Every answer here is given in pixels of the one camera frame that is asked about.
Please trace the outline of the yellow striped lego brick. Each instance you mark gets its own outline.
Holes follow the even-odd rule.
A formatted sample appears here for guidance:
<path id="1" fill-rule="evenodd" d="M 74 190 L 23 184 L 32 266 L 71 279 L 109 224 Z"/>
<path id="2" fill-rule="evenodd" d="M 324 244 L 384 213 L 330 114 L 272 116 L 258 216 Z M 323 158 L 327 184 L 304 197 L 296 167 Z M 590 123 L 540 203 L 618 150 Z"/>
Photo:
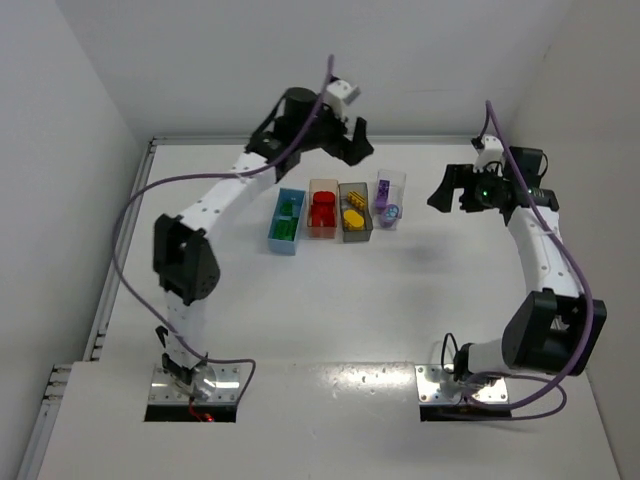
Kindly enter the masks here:
<path id="1" fill-rule="evenodd" d="M 347 202 L 355 209 L 365 210 L 367 198 L 355 190 L 350 190 L 346 195 Z"/>

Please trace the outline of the yellow rounded lego brick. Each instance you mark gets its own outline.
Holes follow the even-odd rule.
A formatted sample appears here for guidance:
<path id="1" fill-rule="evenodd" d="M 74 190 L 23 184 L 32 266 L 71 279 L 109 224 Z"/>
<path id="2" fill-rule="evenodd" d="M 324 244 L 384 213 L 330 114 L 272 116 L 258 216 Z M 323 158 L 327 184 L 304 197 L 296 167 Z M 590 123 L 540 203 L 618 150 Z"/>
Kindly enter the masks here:
<path id="1" fill-rule="evenodd" d="M 366 227 L 365 218 L 354 209 L 343 212 L 343 226 L 347 231 L 363 231 Z"/>

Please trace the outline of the green number lego brick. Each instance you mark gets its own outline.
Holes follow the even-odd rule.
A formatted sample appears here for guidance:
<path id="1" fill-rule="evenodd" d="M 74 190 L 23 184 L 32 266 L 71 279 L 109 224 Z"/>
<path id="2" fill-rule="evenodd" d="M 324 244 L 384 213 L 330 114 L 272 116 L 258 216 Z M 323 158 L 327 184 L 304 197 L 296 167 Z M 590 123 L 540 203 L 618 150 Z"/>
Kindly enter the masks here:
<path id="1" fill-rule="evenodd" d="M 282 202 L 279 209 L 279 215 L 283 217 L 298 217 L 300 206 L 292 201 Z"/>

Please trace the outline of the green lego plate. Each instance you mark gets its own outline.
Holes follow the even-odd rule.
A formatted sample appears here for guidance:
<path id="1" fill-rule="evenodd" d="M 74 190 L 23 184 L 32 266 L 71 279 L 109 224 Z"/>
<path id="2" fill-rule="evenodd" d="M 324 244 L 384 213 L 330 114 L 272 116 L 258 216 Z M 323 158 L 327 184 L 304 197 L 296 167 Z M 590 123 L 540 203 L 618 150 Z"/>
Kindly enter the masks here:
<path id="1" fill-rule="evenodd" d="M 296 218 L 277 220 L 271 238 L 292 242 L 295 239 L 298 220 Z"/>

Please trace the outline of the purple butterfly lego brick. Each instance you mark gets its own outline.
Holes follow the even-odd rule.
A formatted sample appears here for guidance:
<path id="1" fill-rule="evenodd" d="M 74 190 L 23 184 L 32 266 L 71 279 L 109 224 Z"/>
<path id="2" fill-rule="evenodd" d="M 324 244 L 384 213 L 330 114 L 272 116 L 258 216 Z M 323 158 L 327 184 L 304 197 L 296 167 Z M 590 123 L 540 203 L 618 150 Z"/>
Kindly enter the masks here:
<path id="1" fill-rule="evenodd" d="M 376 195 L 374 200 L 374 208 L 377 211 L 383 211 L 389 202 L 390 181 L 387 179 L 379 179 L 376 187 Z"/>

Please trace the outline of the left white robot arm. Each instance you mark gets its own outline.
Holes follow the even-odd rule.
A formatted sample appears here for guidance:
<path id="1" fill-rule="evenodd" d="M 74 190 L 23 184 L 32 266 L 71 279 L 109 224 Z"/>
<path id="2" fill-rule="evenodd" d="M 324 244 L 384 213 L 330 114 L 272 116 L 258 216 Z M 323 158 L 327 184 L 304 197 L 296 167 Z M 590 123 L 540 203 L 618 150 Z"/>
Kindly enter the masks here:
<path id="1" fill-rule="evenodd" d="M 213 246 L 235 218 L 300 162 L 321 149 L 349 166 L 374 151 L 366 122 L 357 118 L 348 138 L 346 108 L 357 86 L 332 78 L 324 94 L 302 87 L 285 91 L 251 134 L 229 174 L 174 217 L 159 216 L 153 232 L 153 270 L 165 292 L 167 324 L 156 332 L 164 347 L 163 368 L 192 388 L 206 370 L 196 344 L 206 324 L 206 299 L 221 273 Z"/>

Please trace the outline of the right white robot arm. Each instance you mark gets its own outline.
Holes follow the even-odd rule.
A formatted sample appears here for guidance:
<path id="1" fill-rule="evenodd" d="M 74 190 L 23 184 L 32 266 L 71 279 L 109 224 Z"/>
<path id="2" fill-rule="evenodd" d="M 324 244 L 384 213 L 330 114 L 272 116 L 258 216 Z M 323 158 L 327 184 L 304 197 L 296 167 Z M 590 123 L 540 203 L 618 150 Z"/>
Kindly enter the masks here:
<path id="1" fill-rule="evenodd" d="M 487 383 L 500 374 L 580 375 L 607 318 L 603 301 L 587 294 L 561 249 L 559 202 L 541 180 L 548 158 L 539 149 L 513 147 L 479 155 L 475 164 L 449 164 L 427 203 L 442 213 L 456 197 L 466 213 L 497 210 L 515 242 L 526 297 L 502 336 L 467 343 L 455 354 L 453 378 Z"/>

